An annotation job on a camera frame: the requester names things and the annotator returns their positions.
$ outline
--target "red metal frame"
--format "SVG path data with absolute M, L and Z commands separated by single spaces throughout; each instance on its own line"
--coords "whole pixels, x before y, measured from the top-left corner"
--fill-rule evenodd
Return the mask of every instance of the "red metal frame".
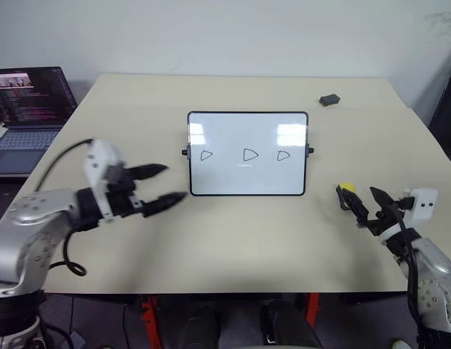
M 306 320 L 314 328 L 316 324 L 316 313 L 319 308 L 319 293 L 310 293 L 308 296 L 308 310 L 306 311 Z
M 147 296 L 141 303 L 141 308 L 144 310 L 141 318 L 145 322 L 146 331 L 148 332 L 150 349 L 162 349 L 156 322 L 156 309 L 158 305 L 159 299 L 156 296 Z

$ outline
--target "black cable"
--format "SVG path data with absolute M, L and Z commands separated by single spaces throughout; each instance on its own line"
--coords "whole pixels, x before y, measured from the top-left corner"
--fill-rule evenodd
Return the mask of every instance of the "black cable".
M 73 296 L 71 297 L 71 320 L 69 321 L 69 325 L 68 325 L 68 333 L 69 335 L 72 333 L 72 328 L 73 328 L 73 301 L 74 298 Z
M 122 312 L 122 329 L 124 330 L 124 338 L 125 338 L 125 342 L 127 344 L 127 349 L 130 349 L 129 336 L 127 335 L 127 328 L 125 327 L 125 309 L 126 308 L 127 308 L 127 305 L 124 304 L 124 311 Z
M 65 333 L 65 331 L 63 329 L 60 329 L 59 327 L 56 327 L 56 326 L 53 326 L 50 324 L 46 324 L 46 323 L 43 323 L 43 326 L 45 329 L 56 332 L 56 333 L 60 334 L 61 336 L 63 336 L 65 341 L 67 342 L 69 349 L 74 349 L 71 337 L 67 333 Z
M 86 140 L 81 140 L 80 142 L 77 142 L 73 145 L 71 145 L 70 147 L 64 149 L 63 151 L 61 151 L 59 153 L 59 155 L 57 155 L 55 157 L 55 159 L 52 161 L 52 163 L 48 166 L 47 170 L 44 172 L 44 174 L 41 176 L 40 181 L 38 182 L 38 185 L 35 187 L 35 191 L 39 191 L 44 183 L 44 181 L 46 180 L 46 178 L 48 177 L 48 174 L 51 172 L 52 168 L 56 165 L 56 163 L 60 160 L 60 158 L 62 158 L 66 153 L 68 153 L 69 151 L 71 151 L 74 148 L 79 147 L 82 144 L 90 144 L 93 141 L 92 138 L 88 138 Z
M 52 263 L 49 266 L 49 269 L 53 269 L 56 267 L 59 267 L 60 265 L 65 265 L 72 273 L 74 273 L 77 276 L 85 276 L 87 274 L 87 269 L 84 268 L 83 265 L 80 265 L 78 263 L 72 262 L 70 258 L 68 257 L 68 243 L 71 240 L 72 235 L 75 233 L 75 231 L 71 231 L 64 240 L 63 244 L 63 258 L 64 260 L 61 262 Z
M 41 331 L 41 334 L 43 335 L 43 341 L 44 344 L 46 345 L 46 348 L 52 348 L 52 343 L 51 343 L 51 339 L 49 337 L 49 333 L 46 330 L 46 327 L 44 326 L 44 322 L 43 322 L 43 318 L 41 317 L 41 314 L 38 313 L 38 317 L 39 317 L 39 329 Z
M 407 256 L 405 262 L 408 265 L 408 283 L 407 283 L 407 303 L 408 310 L 418 326 L 422 326 L 418 310 L 418 266 L 416 263 L 415 251 L 411 241 L 407 237 L 407 227 L 398 211 L 397 206 L 390 206 L 389 209 L 394 214 L 396 221 L 400 226 L 405 246 L 407 248 Z

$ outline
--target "white table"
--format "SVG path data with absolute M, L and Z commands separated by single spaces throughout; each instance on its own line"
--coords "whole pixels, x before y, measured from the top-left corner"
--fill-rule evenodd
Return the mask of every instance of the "white table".
M 324 108 L 321 95 L 339 105 Z M 421 120 L 384 79 L 277 79 L 101 76 L 23 186 L 30 192 L 64 147 L 87 137 L 110 140 L 129 166 L 170 170 L 139 184 L 148 200 L 188 190 L 186 116 L 192 110 L 309 114 L 307 186 L 298 197 L 193 197 L 144 220 L 117 219 L 76 234 L 65 268 L 49 273 L 48 292 L 364 292 L 399 291 L 406 281 L 387 248 L 340 210 L 335 187 L 356 183 L 372 214 L 369 186 L 398 197 L 405 187 L 439 189 L 433 219 L 418 231 L 451 258 L 451 163 Z M 44 189 L 87 187 L 75 151 Z

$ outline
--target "whiteboard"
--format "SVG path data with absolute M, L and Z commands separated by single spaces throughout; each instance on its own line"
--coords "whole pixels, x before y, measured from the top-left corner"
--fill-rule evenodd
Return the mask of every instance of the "whiteboard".
M 188 114 L 190 192 L 195 196 L 303 195 L 305 112 Z

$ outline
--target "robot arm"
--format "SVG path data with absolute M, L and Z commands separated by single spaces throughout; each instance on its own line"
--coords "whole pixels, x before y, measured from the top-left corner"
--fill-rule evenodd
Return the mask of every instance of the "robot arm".
M 9 208 L 0 222 L 1 349 L 35 348 L 39 290 L 56 247 L 69 234 L 96 228 L 100 220 L 110 222 L 116 216 L 141 213 L 148 217 L 185 197 L 186 193 L 169 193 L 148 203 L 139 200 L 134 194 L 135 181 L 167 167 L 149 164 L 127 169 L 124 165 L 117 148 L 93 140 L 85 165 L 90 188 L 35 192 Z
M 380 189 L 371 188 L 371 191 L 381 207 L 376 220 L 368 220 L 369 212 L 355 193 L 342 189 L 341 197 L 355 214 L 358 226 L 378 236 L 380 243 L 394 255 L 409 283 L 415 282 L 409 285 L 412 294 L 408 297 L 416 299 L 410 312 L 418 323 L 418 342 L 426 348 L 451 348 L 451 261 L 430 239 L 422 238 L 415 230 L 431 218 L 437 191 L 414 189 L 398 201 Z M 414 254 L 414 265 L 410 262 L 409 249 Z

